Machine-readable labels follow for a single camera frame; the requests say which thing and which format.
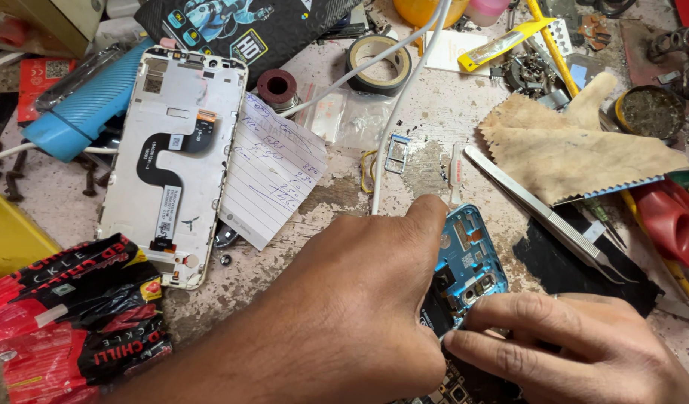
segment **phone display assembly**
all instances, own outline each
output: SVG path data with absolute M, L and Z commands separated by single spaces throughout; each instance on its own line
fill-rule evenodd
M 143 54 L 99 219 L 163 274 L 195 289 L 205 280 L 247 67 L 155 46 Z

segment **solder wire spool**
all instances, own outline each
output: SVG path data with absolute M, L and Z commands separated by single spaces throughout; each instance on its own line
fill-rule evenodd
M 347 50 L 347 62 L 345 64 L 347 73 L 358 67 L 358 60 L 367 56 L 379 55 L 396 44 L 397 41 L 385 35 L 365 35 L 360 37 Z M 360 72 L 347 81 L 349 87 L 355 91 L 364 91 L 387 97 L 395 96 L 412 73 L 412 57 L 406 48 L 401 48 L 385 59 L 392 62 L 397 70 L 397 77 L 392 80 L 377 80 L 367 76 L 365 72 Z
M 257 89 L 260 97 L 277 114 L 300 104 L 300 98 L 297 97 L 297 82 L 285 70 L 271 69 L 262 73 L 257 80 Z

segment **white pry tool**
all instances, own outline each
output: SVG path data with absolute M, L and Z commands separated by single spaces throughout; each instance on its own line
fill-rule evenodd
M 459 195 L 459 187 L 462 185 L 462 151 L 459 150 L 459 142 L 454 143 L 454 151 L 451 153 L 449 185 L 451 186 L 451 202 L 457 206 L 461 205 L 462 198 Z

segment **human hand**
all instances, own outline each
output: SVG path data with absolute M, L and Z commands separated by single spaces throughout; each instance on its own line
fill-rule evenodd
M 108 402 L 382 404 L 433 392 L 446 363 L 419 309 L 446 216 L 425 195 L 404 217 L 337 218 L 250 306 Z
M 447 211 L 425 195 L 404 217 L 340 216 L 254 302 L 297 362 L 321 374 L 313 395 L 336 388 L 325 402 L 379 404 L 437 389 L 446 363 L 419 310 Z
M 689 375 L 624 300 L 584 293 L 484 296 L 468 331 L 444 345 L 460 359 L 519 384 L 531 404 L 689 403 Z M 512 330 L 513 339 L 487 332 Z M 538 342 L 561 346 L 559 353 Z

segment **yellow tray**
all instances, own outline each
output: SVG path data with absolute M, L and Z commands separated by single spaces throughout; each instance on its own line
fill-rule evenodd
M 0 195 L 0 278 L 61 250 L 58 243 Z

